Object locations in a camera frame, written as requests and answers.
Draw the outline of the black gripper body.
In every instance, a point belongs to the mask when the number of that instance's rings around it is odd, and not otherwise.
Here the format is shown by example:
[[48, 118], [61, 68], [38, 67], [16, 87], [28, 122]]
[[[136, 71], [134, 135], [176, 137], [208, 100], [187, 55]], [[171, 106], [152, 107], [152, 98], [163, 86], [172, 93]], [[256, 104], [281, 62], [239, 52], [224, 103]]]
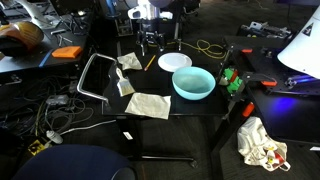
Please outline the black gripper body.
[[142, 43], [149, 43], [159, 46], [159, 42], [163, 42], [164, 45], [166, 44], [165, 36], [163, 34], [159, 34], [157, 31], [148, 32], [139, 30], [137, 32], [137, 43], [139, 45]]

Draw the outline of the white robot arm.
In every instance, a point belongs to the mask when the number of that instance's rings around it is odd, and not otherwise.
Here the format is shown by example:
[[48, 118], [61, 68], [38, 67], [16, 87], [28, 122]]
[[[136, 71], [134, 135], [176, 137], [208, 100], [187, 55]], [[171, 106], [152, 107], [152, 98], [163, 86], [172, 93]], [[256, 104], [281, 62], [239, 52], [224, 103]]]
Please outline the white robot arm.
[[128, 10], [127, 15], [139, 23], [137, 44], [141, 47], [142, 55], [145, 55], [149, 43], [156, 45], [160, 51], [163, 51], [166, 42], [164, 33], [159, 31], [160, 20], [171, 18], [173, 14], [161, 12], [160, 9], [166, 7], [168, 3], [161, 1], [157, 4], [153, 0], [137, 0], [137, 3], [136, 7]]

